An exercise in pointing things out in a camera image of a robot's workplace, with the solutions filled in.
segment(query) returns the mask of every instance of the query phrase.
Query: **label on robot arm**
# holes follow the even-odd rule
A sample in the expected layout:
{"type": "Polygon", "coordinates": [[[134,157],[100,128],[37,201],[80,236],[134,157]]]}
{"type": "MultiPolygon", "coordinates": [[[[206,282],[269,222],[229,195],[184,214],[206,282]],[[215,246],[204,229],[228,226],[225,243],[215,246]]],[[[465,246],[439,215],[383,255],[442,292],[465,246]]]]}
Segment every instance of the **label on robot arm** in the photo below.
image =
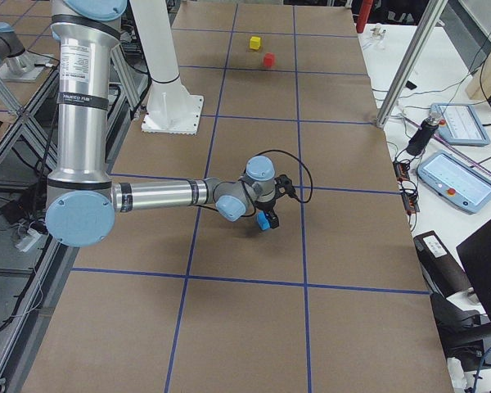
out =
{"type": "Polygon", "coordinates": [[[62,79],[88,83],[90,67],[90,47],[61,45],[60,74],[62,79]]]}
{"type": "Polygon", "coordinates": [[[427,248],[429,248],[429,250],[433,253],[435,258],[439,258],[440,256],[448,254],[434,235],[424,237],[424,243],[426,244],[427,248]]]}

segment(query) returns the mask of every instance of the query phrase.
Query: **yellow cube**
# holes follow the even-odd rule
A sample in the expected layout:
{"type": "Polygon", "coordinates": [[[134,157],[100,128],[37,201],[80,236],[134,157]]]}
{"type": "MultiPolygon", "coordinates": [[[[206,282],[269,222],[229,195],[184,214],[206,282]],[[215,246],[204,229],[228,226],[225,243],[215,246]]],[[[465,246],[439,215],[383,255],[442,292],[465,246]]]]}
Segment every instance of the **yellow cube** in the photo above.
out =
{"type": "Polygon", "coordinates": [[[252,36],[249,40],[249,49],[258,51],[262,46],[262,39],[260,37],[252,36]]]}

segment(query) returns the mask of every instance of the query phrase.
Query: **red cube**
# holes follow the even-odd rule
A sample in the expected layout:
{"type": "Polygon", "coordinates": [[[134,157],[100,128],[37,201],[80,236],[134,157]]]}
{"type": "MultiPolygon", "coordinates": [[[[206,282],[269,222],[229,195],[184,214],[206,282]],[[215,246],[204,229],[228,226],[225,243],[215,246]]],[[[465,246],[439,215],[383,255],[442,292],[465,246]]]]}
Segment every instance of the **red cube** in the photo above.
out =
{"type": "Polygon", "coordinates": [[[275,55],[266,53],[264,56],[264,67],[271,68],[275,65],[275,55]]]}

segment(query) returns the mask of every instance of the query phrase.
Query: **red object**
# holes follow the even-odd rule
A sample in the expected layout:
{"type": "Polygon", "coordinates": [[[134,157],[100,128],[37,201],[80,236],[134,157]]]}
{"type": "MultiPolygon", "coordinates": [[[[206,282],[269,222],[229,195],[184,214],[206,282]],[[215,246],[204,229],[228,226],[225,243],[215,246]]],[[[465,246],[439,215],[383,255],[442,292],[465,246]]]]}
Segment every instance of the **red object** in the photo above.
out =
{"type": "Polygon", "coordinates": [[[369,18],[369,13],[373,7],[373,0],[363,0],[362,6],[360,7],[360,14],[357,20],[357,33],[363,33],[366,27],[367,18],[369,18]]]}
{"type": "Polygon", "coordinates": [[[271,68],[275,65],[275,55],[266,53],[264,56],[264,67],[271,68]]]}

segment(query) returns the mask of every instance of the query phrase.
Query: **white table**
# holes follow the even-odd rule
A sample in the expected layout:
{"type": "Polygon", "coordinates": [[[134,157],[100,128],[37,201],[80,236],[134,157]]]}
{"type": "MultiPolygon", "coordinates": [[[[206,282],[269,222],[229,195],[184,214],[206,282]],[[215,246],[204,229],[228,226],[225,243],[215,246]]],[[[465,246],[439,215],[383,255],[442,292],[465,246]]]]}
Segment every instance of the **white table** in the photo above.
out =
{"type": "MultiPolygon", "coordinates": [[[[396,70],[399,68],[400,61],[411,41],[415,27],[382,26],[386,33],[381,42],[371,39],[372,32],[370,30],[374,27],[374,25],[366,26],[364,33],[359,35],[360,44],[363,48],[363,55],[368,74],[372,80],[373,89],[387,90],[396,70]]],[[[400,97],[410,96],[412,93],[445,89],[449,85],[462,81],[467,73],[468,70],[464,62],[459,57],[444,29],[437,27],[409,78],[411,82],[417,85],[417,88],[413,91],[404,89],[400,97]]],[[[405,114],[409,119],[420,124],[428,116],[429,110],[407,108],[407,106],[428,108],[433,102],[450,102],[450,100],[453,103],[477,102],[470,100],[466,95],[466,86],[470,81],[471,77],[467,76],[459,87],[454,86],[441,93],[415,94],[410,97],[400,98],[399,106],[405,108],[405,114]]],[[[380,106],[385,93],[374,91],[374,95],[377,105],[380,106]]],[[[476,105],[475,109],[483,124],[491,123],[491,108],[487,102],[476,105]]],[[[400,109],[395,108],[393,113],[398,114],[399,112],[400,109]]],[[[401,120],[390,120],[385,126],[387,140],[396,144],[399,150],[407,146],[409,138],[415,131],[415,127],[408,124],[408,135],[406,135],[404,124],[401,120]]],[[[486,131],[491,138],[491,126],[487,127],[486,131]]],[[[431,140],[427,145],[424,159],[438,150],[445,150],[444,146],[435,140],[431,140]]],[[[487,147],[459,147],[458,150],[475,161],[491,156],[491,144],[487,147]]],[[[390,145],[390,154],[392,157],[395,155],[395,149],[392,145],[390,145]]],[[[404,152],[399,158],[406,159],[411,157],[404,152]]],[[[416,168],[417,165],[418,160],[415,160],[412,167],[416,168]]],[[[491,171],[491,160],[484,163],[484,167],[491,171]]],[[[410,175],[415,182],[418,180],[414,170],[410,170],[410,175]]],[[[419,233],[434,230],[460,263],[456,252],[457,245],[491,219],[491,202],[479,213],[469,215],[447,203],[422,183],[418,183],[418,191],[420,195],[418,202],[420,213],[417,215],[417,225],[412,231],[412,235],[415,236],[419,233]]],[[[454,298],[452,296],[451,300],[463,309],[475,308],[471,303],[467,302],[464,296],[454,296],[454,298]]],[[[491,391],[491,370],[483,370],[480,376],[484,379],[480,380],[477,392],[491,391]]],[[[469,382],[472,382],[473,373],[466,373],[466,377],[469,382]]]]}

